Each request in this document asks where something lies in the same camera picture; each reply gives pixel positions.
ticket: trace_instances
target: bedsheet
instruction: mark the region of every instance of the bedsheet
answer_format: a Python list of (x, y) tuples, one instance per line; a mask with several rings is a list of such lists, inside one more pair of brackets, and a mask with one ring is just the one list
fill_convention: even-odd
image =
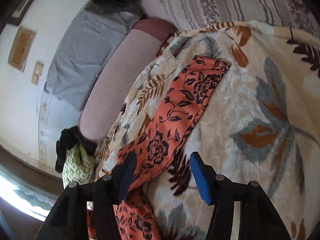
[[(197, 151), (232, 181), (258, 181), (291, 237), (306, 239), (320, 217), (320, 41), (301, 30), (252, 21), (180, 33), (139, 75), (97, 147), (96, 179), (109, 173), (117, 164), (117, 152), (145, 130), (169, 85), (195, 55), (229, 62), (231, 67), (183, 151), (143, 186), (160, 234), (205, 239), (213, 207), (201, 200), (191, 174), (189, 157)], [(204, 78), (194, 86), (201, 96)], [(235, 203), (234, 240), (239, 217), (240, 204)]]
[(161, 0), (179, 30), (223, 21), (261, 21), (320, 36), (320, 26), (302, 0)]

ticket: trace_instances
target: green patterned pillow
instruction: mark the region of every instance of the green patterned pillow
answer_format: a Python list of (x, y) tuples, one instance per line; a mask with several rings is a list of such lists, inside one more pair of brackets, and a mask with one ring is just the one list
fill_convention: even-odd
[(93, 182), (94, 157), (88, 156), (82, 144), (67, 150), (66, 162), (63, 166), (62, 180), (66, 188), (72, 181), (79, 184)]

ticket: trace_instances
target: pink pillow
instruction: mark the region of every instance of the pink pillow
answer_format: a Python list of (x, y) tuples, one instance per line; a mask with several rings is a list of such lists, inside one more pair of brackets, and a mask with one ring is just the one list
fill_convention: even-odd
[(116, 121), (123, 102), (142, 70), (176, 28), (160, 19), (140, 20), (121, 42), (95, 83), (80, 116), (84, 137), (99, 143)]

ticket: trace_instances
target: light switch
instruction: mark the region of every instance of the light switch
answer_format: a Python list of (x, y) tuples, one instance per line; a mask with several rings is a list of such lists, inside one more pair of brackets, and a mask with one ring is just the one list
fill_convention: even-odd
[(32, 75), (32, 79), (31, 79), (31, 83), (34, 85), (38, 84), (38, 79), (42, 74), (42, 70), (43, 70), (44, 65), (37, 61), (36, 65), (35, 65), (35, 69), (33, 70), (33, 75)]

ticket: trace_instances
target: picture frame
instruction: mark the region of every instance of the picture frame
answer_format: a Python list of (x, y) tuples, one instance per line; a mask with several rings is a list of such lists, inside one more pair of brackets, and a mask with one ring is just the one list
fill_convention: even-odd
[(8, 64), (24, 72), (27, 57), (36, 32), (19, 27), (10, 50)]

